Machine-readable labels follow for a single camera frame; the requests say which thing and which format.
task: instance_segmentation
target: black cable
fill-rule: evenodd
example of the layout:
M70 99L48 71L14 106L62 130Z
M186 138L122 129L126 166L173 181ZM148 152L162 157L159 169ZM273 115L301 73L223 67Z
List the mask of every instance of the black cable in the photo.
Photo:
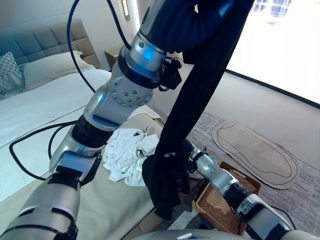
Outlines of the black cable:
M294 230L297 230L296 225L294 224L294 221L292 221L291 217L289 216L289 214L288 214L285 210L282 210L281 208L278 208L278 207L276 207L276 206L271 206L271 205L270 205L270 207L272 207L273 209L279 210L280 212L283 212L283 213L288 217L288 219L290 220L290 222L291 222L292 227L294 228Z
M69 17L68 17L68 22L66 24L66 39L67 39L67 42L68 42L68 48L69 48L69 51L70 51L70 54L71 54L71 57L72 57L72 61L73 61L74 65L75 65L75 68L77 69L78 73L80 74L80 76L82 77L84 82L88 85L88 87L92 90L92 92L95 93L96 90L91 86L91 84L88 82L88 80L85 78L85 76L81 72L81 70L80 70L80 68L79 68L79 66L77 64L74 52L72 50L72 46L71 46L71 40L70 40L71 21L72 21L72 17L74 15L76 6L78 5L79 1L80 0L74 0L74 2L72 4L72 7L71 7L71 10L70 10L70 13L69 13Z
M54 125L51 125L51 126L46 126L46 127L43 127L41 129L38 129L36 131L33 131L17 140L14 140L12 143L10 143L9 145L9 151L10 151L10 154L11 156L13 157L14 161L16 162L16 164L22 169L22 171L24 171L26 174L28 174L29 176L35 178L35 179L39 179L39 180L42 180L42 181L45 181L46 179L41 177L41 176L37 176L35 174L33 174L32 172L29 172L23 165L22 163L19 161L17 155L15 154L15 151L14 151L14 145L16 145L17 143L20 143L21 141L23 140L26 140L28 138L30 138L31 136L35 135L35 134L38 134L38 133L41 133L45 130L48 130L48 129L53 129L53 128L56 128L56 127L60 127L60 126L64 126L65 124L70 124L71 122L63 122L63 123L58 123L58 124L54 124Z
M58 133L61 129L63 129L63 128L65 128L65 127L68 127L68 126L70 126L70 125L73 125L73 124L75 124L75 123L76 123L76 121L70 121L69 123L65 123L65 125L62 125L62 126L59 127L57 130L54 131L54 133L52 134L52 136L51 136L51 138L50 138L49 144L48 144L48 156L49 156L49 159L51 159L51 157L52 157L52 154L51 154L51 146L52 146L52 142L54 141L54 138L55 138L55 136L57 135L57 133Z
M123 44L125 45L125 47L129 50L131 50L131 46L130 44L127 42L127 39L124 35L124 32L122 31L121 29L121 26L120 26L120 23L119 23L119 20L118 20L118 17L117 17L117 14L116 14L116 11L114 9L114 6L112 5L112 2L111 0L106 0L108 5L109 5L109 8L111 10L111 13L112 13L112 16L113 16L113 19L114 19L114 22L115 22L115 25L116 25L116 28L118 29L118 32L119 32L119 35L123 41Z

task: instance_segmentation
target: wicker basket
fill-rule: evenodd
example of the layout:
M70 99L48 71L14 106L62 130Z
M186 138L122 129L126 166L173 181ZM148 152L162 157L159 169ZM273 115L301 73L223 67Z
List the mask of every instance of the wicker basket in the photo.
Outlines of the wicker basket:
M231 173L251 192L259 193L261 183L224 161L220 163L220 167ZM193 207L221 231L241 235L245 230L246 225L231 211L227 202L210 183L205 187L196 202L193 202Z

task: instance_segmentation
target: white bedsheet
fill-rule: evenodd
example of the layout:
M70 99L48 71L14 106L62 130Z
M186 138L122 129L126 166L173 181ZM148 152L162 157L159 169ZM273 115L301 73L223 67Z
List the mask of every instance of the white bedsheet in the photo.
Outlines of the white bedsheet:
M111 76L109 72L100 69L88 70L83 74L95 89L106 83ZM74 73L0 101L0 202L34 181L14 162L8 143L37 128L78 119L92 95L80 75ZM130 117L141 113L154 119L160 117L146 105L136 109ZM56 136L52 151L68 129L66 127ZM14 147L22 164L38 176L49 169L47 147L54 131L50 129L39 133Z

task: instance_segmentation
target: upholstered headboard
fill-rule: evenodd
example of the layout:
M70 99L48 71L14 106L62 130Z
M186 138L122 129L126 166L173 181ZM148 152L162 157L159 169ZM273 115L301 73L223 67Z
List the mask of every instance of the upholstered headboard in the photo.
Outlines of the upholstered headboard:
M98 69L100 63L81 19L72 21L70 36L72 49L83 52L83 60ZM12 52L18 65L68 51L66 22L0 38L0 56Z

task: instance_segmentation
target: wall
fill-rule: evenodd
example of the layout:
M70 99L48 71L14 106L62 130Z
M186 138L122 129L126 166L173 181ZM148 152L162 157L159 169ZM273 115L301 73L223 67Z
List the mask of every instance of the wall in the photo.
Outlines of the wall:
M68 20L73 0L2 0L0 3L0 37ZM112 0L123 32L133 39L130 22L126 22L119 0ZM122 45L111 11L105 0L81 0L74 18L82 19L101 68L109 69L104 50Z
M191 68L182 67L183 79ZM168 115L180 89L164 93L155 90L148 105L162 116ZM320 109L225 73L205 111L242 123L320 169Z

